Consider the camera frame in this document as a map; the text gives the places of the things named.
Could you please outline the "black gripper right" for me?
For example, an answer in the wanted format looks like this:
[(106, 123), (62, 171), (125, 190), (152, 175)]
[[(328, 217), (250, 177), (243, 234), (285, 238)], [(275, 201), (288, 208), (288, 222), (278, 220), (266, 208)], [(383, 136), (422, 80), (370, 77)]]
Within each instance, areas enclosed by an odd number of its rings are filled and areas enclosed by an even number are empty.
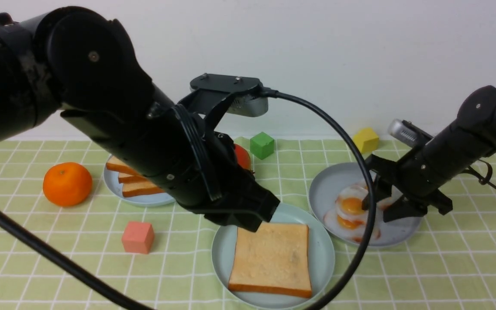
[(369, 210), (384, 198), (393, 196), (393, 188), (401, 192), (398, 200), (383, 211), (385, 223), (409, 217), (423, 217), (428, 207), (437, 208), (440, 214), (453, 210), (453, 202), (440, 190), (439, 184), (429, 180), (427, 165), (417, 159), (391, 161), (370, 155), (365, 160), (366, 166), (375, 173), (372, 182), (362, 179), (362, 187), (366, 196), (362, 200), (362, 209)]

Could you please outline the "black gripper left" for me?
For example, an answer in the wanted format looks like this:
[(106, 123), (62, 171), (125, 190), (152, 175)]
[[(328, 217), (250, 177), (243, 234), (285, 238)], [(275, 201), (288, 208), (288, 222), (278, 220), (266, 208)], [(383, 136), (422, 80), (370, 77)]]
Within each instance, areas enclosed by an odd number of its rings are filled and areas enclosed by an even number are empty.
[(176, 178), (170, 194), (185, 210), (202, 214), (219, 226), (236, 226), (256, 232), (262, 222), (270, 222), (280, 200), (270, 190), (258, 184), (250, 169), (240, 166), (233, 140), (215, 132), (205, 138), (205, 147), (217, 176), (220, 198), (212, 200), (205, 187), (202, 173), (193, 164), (186, 177)]

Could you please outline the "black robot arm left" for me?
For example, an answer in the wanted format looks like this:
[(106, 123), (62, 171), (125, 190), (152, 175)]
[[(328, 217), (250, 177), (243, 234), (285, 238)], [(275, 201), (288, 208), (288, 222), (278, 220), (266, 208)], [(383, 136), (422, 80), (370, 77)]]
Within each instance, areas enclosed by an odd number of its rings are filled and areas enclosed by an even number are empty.
[(170, 100), (140, 67), (119, 21), (89, 9), (67, 6), (21, 23), (0, 13), (0, 141), (60, 112), (186, 210), (254, 232), (279, 200), (214, 129), (262, 83), (205, 74), (190, 86), (181, 101)]

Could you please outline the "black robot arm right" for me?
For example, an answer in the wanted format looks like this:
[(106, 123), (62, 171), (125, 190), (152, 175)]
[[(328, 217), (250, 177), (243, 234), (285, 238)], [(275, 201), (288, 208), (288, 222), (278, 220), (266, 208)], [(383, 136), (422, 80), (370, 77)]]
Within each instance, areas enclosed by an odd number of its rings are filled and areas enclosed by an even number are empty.
[(447, 214), (453, 203), (440, 191), (444, 184), (459, 174), (474, 175), (480, 184), (490, 183), (490, 167), (483, 177), (471, 165), (496, 154), (496, 87), (475, 90), (462, 103), (455, 120), (435, 136), (398, 119), (388, 131), (411, 149), (398, 161), (367, 157), (368, 169), (376, 174), (370, 187), (375, 196), (366, 196), (364, 209), (389, 198), (384, 222), (423, 217), (429, 206)]

